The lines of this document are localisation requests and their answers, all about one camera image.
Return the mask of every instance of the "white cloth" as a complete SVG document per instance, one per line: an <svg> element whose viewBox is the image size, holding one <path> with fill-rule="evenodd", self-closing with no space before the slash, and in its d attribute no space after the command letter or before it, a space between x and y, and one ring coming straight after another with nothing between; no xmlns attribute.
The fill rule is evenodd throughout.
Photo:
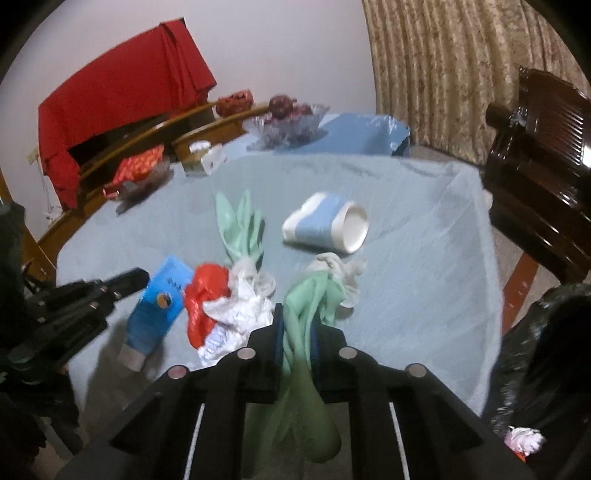
<svg viewBox="0 0 591 480"><path fill-rule="evenodd" d="M525 456L537 452L545 442L546 439L539 430L525 427L509 427L505 436L505 445L515 453L523 453Z"/></svg>
<svg viewBox="0 0 591 480"><path fill-rule="evenodd" d="M345 262L337 254L327 252L316 255L306 270L308 272L327 271L332 273L345 287L346 297L340 305L352 309L359 301L359 287L355 277L361 275L365 271L365 267L366 262L361 258Z"/></svg>
<svg viewBox="0 0 591 480"><path fill-rule="evenodd" d="M252 259L243 258L230 270L230 297L204 301L203 311L217 322L206 337L197 355L204 367L216 365L220 359L246 346L253 330L273 322L273 304L269 296L275 291L275 279L257 273Z"/></svg>

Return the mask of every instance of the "black garbage bag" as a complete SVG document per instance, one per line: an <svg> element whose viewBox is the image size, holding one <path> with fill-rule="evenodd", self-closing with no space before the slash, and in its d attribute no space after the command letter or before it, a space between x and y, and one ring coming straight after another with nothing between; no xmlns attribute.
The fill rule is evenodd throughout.
<svg viewBox="0 0 591 480"><path fill-rule="evenodd" d="M505 337L482 419L547 443L527 457L540 480L591 478L591 285L553 288Z"/></svg>

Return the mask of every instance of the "table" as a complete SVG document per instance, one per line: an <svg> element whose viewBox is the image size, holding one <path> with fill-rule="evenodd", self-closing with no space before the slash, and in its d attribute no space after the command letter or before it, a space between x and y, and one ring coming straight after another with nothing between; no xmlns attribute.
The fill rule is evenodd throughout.
<svg viewBox="0 0 591 480"><path fill-rule="evenodd" d="M314 252L283 245L281 224L312 193L331 191L363 205L368 237L356 256L361 301L340 320L350 345L385 365L427 365L480 412L501 339L502 296L491 226L477 169L452 162L362 155L253 154L211 177L172 182L115 216L107 202L61 250L57 279L108 278L132 267L153 274L166 255L195 267L224 262L214 211L220 190L237 205L245 188L266 221L263 269L281 301ZM183 312L139 374L116 360L139 294L119 302L109 329L69 363L82 422L95 434L151 381L175 364L198 368Z"/></svg>

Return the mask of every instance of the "mint green towel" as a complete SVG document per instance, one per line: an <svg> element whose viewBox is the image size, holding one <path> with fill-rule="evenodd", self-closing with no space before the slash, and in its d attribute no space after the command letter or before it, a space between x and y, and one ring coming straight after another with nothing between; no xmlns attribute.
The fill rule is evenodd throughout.
<svg viewBox="0 0 591 480"><path fill-rule="evenodd" d="M252 476L292 428L303 455L322 463L340 450L339 431L316 391L310 373L310 328L316 314L333 325L345 289L328 272L307 274L285 295L283 372L273 405L252 405L245 421L242 475Z"/></svg>

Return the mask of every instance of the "red bag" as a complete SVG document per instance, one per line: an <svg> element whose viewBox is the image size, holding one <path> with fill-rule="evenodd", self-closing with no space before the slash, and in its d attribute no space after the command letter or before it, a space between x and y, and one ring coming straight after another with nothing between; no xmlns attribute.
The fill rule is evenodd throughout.
<svg viewBox="0 0 591 480"><path fill-rule="evenodd" d="M216 112L219 116L236 115L252 108L255 101L250 90L240 90L217 100Z"/></svg>
<svg viewBox="0 0 591 480"><path fill-rule="evenodd" d="M160 144L143 153L121 160L111 183L140 181L146 178L152 168L162 160L164 145Z"/></svg>
<svg viewBox="0 0 591 480"><path fill-rule="evenodd" d="M189 313L187 336L193 348L199 348L205 343L205 337L216 324L203 313L203 302L230 296L228 275L227 268L206 263L197 267L193 280L185 288L184 305Z"/></svg>

